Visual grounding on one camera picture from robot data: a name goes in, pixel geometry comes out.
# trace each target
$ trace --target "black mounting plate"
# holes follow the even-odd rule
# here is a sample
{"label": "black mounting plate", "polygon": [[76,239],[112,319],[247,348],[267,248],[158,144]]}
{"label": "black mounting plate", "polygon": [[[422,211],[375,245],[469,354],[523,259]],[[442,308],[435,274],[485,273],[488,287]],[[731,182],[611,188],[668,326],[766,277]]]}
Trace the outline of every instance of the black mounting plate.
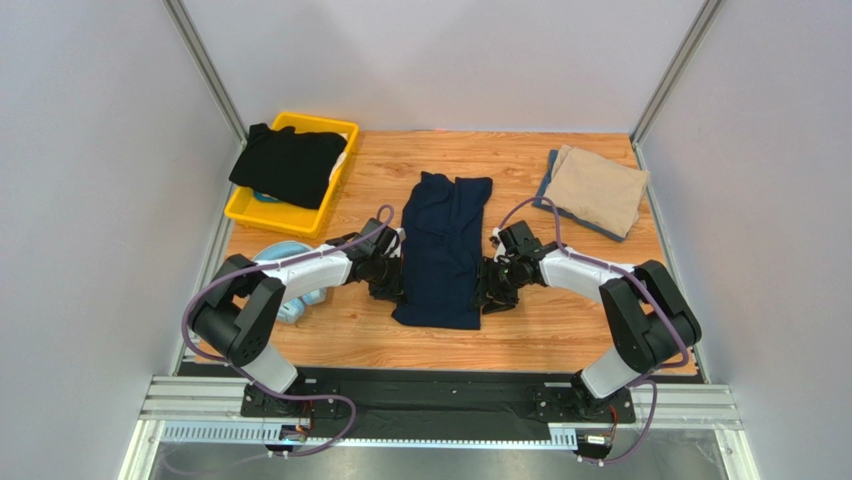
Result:
{"label": "black mounting plate", "polygon": [[[292,418],[302,413],[303,402],[290,402],[272,398],[253,385],[246,385],[243,395],[243,405],[240,415],[249,418]],[[301,383],[287,390],[288,395],[327,395],[339,394],[340,387],[336,383]],[[313,402],[311,411],[314,418],[337,418],[338,401],[317,400]]]}
{"label": "black mounting plate", "polygon": [[[594,418],[580,417],[569,408],[568,399],[574,395],[571,387],[536,387],[535,409],[538,420],[542,422],[565,423],[612,423],[612,414],[608,407]],[[608,402],[618,414],[618,423],[636,423],[636,411],[633,409],[633,398],[630,391],[622,388]]]}

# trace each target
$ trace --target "folded beige cloth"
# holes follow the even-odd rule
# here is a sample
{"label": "folded beige cloth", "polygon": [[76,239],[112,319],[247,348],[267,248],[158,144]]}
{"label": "folded beige cloth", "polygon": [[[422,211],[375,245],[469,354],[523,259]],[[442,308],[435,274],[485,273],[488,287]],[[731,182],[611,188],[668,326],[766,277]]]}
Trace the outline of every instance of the folded beige cloth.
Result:
{"label": "folded beige cloth", "polygon": [[580,220],[626,237],[639,219],[639,202],[648,178],[648,172],[563,145],[545,195]]}

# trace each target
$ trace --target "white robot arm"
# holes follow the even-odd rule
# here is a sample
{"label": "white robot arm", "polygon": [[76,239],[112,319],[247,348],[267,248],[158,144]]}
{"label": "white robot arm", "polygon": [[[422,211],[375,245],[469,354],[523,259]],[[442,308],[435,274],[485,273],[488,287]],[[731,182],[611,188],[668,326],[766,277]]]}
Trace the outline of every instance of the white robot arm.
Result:
{"label": "white robot arm", "polygon": [[[665,321],[674,327],[684,346],[690,347],[701,339],[701,327],[659,262],[618,264],[582,255],[569,247],[560,250],[555,242],[542,245],[526,222],[495,229],[492,241],[497,254],[483,262],[475,299],[483,314],[514,308],[518,289],[534,283],[571,290],[603,304],[614,346],[574,376],[572,386],[578,410],[599,413],[618,390],[650,374],[680,351]],[[628,276],[642,282],[663,310],[665,321],[660,312],[644,313],[640,302],[646,299]]]}
{"label": "white robot arm", "polygon": [[[376,228],[383,230],[369,241],[357,245],[353,242],[352,248],[335,251],[335,247],[367,236]],[[320,288],[360,281],[369,283],[373,298],[399,301],[400,246],[404,238],[402,229],[382,227],[381,222],[371,219],[360,234],[330,240],[314,250],[288,257],[286,262],[251,262],[242,255],[233,255],[225,260],[214,280],[255,265],[278,264],[279,268],[249,273],[216,287],[192,310],[189,328],[233,366],[269,389],[284,393],[298,372],[269,343],[279,306]],[[234,296],[248,296],[242,309],[233,303]]]}

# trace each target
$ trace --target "wooden table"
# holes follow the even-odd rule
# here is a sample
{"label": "wooden table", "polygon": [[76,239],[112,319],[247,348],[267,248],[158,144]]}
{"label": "wooden table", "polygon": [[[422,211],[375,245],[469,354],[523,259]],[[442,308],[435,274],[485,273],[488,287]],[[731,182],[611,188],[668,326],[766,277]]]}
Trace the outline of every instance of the wooden table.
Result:
{"label": "wooden table", "polygon": [[[485,206],[483,252],[493,254],[490,231],[508,211],[535,194],[551,149],[562,144],[591,150],[622,165],[637,168],[627,135],[490,132],[362,132],[356,154],[336,192],[330,220],[316,240],[360,231],[377,208],[402,208],[420,172],[454,177],[494,179]],[[639,221],[622,243],[562,222],[562,238],[582,253],[622,263],[663,261],[648,201]],[[526,220],[547,243],[554,238],[549,212],[525,207],[513,220]],[[293,236],[240,225],[234,227],[227,255],[251,258],[264,247]],[[518,308],[482,317],[479,331],[406,327],[390,314],[393,305],[372,300],[366,284],[329,290],[328,300],[309,306],[296,324],[278,323],[272,342],[294,364],[302,366],[381,367],[495,371],[574,372],[597,359],[611,345],[603,308],[566,290],[528,286]],[[691,362],[677,373],[694,374]]]}

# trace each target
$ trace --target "white wall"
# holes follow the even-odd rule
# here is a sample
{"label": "white wall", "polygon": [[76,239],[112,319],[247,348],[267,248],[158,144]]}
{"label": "white wall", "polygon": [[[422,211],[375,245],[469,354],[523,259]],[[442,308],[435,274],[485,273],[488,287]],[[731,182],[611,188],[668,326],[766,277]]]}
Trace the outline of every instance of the white wall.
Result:
{"label": "white wall", "polygon": [[729,1],[642,147],[765,479],[849,478],[852,4]]}
{"label": "white wall", "polygon": [[186,0],[246,123],[628,132],[701,0]]}
{"label": "white wall", "polygon": [[237,145],[160,2],[0,18],[0,476],[111,479]]}

